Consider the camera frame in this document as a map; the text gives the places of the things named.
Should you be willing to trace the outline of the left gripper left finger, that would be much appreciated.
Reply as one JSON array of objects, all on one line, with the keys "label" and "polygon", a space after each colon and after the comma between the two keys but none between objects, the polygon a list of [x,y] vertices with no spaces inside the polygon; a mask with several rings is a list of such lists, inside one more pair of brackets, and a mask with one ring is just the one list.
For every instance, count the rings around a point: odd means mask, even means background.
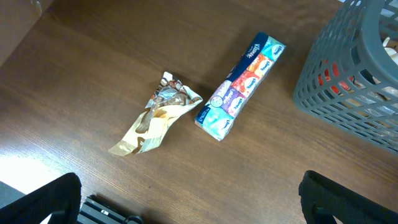
[{"label": "left gripper left finger", "polygon": [[1,209],[1,223],[76,224],[80,212],[81,182],[70,172]]}]

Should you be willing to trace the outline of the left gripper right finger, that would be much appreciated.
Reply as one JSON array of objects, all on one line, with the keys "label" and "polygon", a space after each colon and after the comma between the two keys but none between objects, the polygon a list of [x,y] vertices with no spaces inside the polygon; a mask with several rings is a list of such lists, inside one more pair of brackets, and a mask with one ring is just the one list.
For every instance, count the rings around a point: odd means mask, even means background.
[{"label": "left gripper right finger", "polygon": [[307,223],[397,223],[397,213],[313,171],[298,188]]}]

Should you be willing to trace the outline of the grey plastic shopping basket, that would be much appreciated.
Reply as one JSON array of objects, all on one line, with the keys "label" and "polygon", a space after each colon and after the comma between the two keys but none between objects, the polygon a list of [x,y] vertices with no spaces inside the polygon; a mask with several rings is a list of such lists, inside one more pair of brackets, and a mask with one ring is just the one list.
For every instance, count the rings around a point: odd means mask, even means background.
[{"label": "grey plastic shopping basket", "polygon": [[313,43],[293,101],[397,152],[397,1],[345,1]]}]

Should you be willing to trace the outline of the orange pasta package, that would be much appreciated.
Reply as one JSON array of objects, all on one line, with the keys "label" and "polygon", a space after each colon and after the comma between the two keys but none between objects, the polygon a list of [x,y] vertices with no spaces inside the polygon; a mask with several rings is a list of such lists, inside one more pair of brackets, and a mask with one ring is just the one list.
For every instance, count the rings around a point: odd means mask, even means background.
[{"label": "orange pasta package", "polygon": [[380,81],[363,69],[347,75],[337,63],[318,75],[313,87],[333,121],[364,121],[364,127],[397,127],[397,88]]}]

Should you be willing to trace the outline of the Kleenex tissue multipack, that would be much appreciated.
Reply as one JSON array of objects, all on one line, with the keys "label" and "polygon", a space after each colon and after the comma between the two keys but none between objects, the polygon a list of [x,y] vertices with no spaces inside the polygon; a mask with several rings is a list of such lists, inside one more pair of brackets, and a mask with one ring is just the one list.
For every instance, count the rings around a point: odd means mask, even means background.
[{"label": "Kleenex tissue multipack", "polygon": [[239,62],[197,114],[195,124],[218,141],[223,140],[284,50],[283,43],[258,32]]}]

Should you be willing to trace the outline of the brown white snack bag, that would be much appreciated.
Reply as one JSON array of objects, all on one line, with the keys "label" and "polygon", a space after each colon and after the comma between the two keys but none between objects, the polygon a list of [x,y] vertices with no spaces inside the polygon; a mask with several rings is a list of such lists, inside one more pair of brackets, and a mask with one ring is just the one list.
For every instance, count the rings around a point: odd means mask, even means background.
[{"label": "brown white snack bag", "polygon": [[184,85],[176,76],[164,72],[144,111],[109,152],[126,156],[159,147],[171,125],[202,101],[199,94]]}]

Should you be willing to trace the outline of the white brown panko bag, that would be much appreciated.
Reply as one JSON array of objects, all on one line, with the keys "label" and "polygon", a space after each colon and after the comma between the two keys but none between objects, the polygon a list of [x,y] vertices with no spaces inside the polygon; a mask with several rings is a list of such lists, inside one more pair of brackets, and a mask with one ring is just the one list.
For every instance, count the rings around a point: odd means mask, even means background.
[{"label": "white brown panko bag", "polygon": [[382,46],[384,47],[384,50],[390,56],[390,58],[398,64],[398,53],[397,53],[397,46],[398,43],[396,40],[392,40],[390,37],[386,37],[384,41],[382,42]]}]

